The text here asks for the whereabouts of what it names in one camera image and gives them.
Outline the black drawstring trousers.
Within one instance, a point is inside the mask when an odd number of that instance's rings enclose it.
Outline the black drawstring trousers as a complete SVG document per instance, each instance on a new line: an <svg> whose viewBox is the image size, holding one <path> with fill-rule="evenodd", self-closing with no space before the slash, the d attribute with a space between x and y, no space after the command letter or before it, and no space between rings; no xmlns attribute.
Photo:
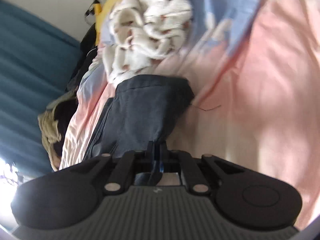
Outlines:
<svg viewBox="0 0 320 240"><path fill-rule="evenodd" d="M123 81L103 107L84 160L103 153L120 158L146 150L151 141L166 141L193 98L182 77L137 75Z"/></svg>

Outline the black clothes pile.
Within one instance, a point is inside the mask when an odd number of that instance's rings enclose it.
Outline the black clothes pile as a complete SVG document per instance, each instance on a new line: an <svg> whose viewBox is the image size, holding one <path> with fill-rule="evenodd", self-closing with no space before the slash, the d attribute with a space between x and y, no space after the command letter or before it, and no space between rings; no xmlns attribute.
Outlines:
<svg viewBox="0 0 320 240"><path fill-rule="evenodd" d="M77 91L78 86L58 98L54 109L54 120L57 121L58 138L53 144L53 148L59 159L62 157L62 148L69 122L78 107Z"/></svg>

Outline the beige knitted blanket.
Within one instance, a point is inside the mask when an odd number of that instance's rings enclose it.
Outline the beige knitted blanket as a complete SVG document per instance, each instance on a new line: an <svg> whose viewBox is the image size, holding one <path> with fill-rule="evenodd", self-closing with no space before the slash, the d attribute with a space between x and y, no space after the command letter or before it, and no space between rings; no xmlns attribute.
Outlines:
<svg viewBox="0 0 320 240"><path fill-rule="evenodd" d="M48 153L50 165L54 171L59 170L62 159L58 158L53 148L53 144L58 138L57 121L54 120L54 109L56 104L57 99L50 102L47 105L46 110L37 117L41 131L42 145Z"/></svg>

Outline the pastel pink blue bedsheet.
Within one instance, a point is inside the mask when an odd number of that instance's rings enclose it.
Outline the pastel pink blue bedsheet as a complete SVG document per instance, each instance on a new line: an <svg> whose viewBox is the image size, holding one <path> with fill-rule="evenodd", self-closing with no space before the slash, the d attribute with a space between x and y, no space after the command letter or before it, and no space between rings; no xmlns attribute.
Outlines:
<svg viewBox="0 0 320 240"><path fill-rule="evenodd" d="M319 215L319 0L189 1L188 43L155 67L195 94L168 147L291 184L306 228Z"/></svg>

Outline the teal curtain right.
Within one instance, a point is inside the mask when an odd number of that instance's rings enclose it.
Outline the teal curtain right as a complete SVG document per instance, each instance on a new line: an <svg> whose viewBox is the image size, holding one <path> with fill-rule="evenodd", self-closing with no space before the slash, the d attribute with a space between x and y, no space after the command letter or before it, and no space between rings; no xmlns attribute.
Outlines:
<svg viewBox="0 0 320 240"><path fill-rule="evenodd" d="M52 171L37 117L65 92L80 43L1 1L1 158L39 177Z"/></svg>

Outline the white patterned blanket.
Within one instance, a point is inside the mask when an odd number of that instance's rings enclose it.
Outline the white patterned blanket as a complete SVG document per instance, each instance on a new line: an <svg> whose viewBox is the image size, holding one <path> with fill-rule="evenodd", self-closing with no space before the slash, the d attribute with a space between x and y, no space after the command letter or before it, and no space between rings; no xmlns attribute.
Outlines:
<svg viewBox="0 0 320 240"><path fill-rule="evenodd" d="M100 33L108 83L152 73L182 48L192 14L189 0L116 0Z"/></svg>

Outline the yellow Pikachu plush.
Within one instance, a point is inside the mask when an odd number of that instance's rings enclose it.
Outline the yellow Pikachu plush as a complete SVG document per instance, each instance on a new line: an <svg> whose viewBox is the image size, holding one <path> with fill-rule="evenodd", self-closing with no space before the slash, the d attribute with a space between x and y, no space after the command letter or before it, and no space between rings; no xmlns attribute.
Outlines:
<svg viewBox="0 0 320 240"><path fill-rule="evenodd" d="M101 5L100 3L96 3L93 6L95 15L96 46L100 43L100 33L103 22L106 19L107 15L112 11L117 1L118 0L106 0L103 5Z"/></svg>

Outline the wall socket with charger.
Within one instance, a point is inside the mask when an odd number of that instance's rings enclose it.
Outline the wall socket with charger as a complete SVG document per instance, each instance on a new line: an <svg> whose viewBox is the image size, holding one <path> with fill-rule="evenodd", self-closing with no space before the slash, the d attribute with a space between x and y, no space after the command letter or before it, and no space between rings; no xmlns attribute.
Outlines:
<svg viewBox="0 0 320 240"><path fill-rule="evenodd" d="M84 13L84 20L88 25L92 25L91 22L89 22L88 17L95 15L95 6L100 5L99 0L93 0L93 2L90 4L90 6L87 8L87 10Z"/></svg>

